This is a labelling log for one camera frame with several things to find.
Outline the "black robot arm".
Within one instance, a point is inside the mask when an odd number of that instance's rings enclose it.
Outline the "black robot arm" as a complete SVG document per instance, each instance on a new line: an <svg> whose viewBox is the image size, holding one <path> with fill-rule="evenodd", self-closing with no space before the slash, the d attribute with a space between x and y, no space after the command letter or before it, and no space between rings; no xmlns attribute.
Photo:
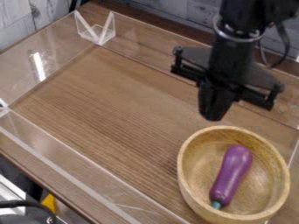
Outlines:
<svg viewBox="0 0 299 224"><path fill-rule="evenodd" d="M198 112L218 121L233 102L245 101L269 110L284 84L253 63L253 51L266 28L274 27L284 48L290 47L284 21L299 12L299 0L221 0L213 18L214 42L209 51L176 46L170 72L194 81Z"/></svg>

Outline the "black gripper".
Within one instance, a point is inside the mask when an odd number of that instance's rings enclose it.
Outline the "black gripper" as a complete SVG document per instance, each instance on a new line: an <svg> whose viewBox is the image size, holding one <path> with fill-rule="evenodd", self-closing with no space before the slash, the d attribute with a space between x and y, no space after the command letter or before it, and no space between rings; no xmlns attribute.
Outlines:
<svg viewBox="0 0 299 224"><path fill-rule="evenodd" d="M198 111L220 121L233 102L245 101L270 110L284 91L278 79L252 61L253 43L216 37L210 49L176 46L170 72L196 83Z"/></svg>

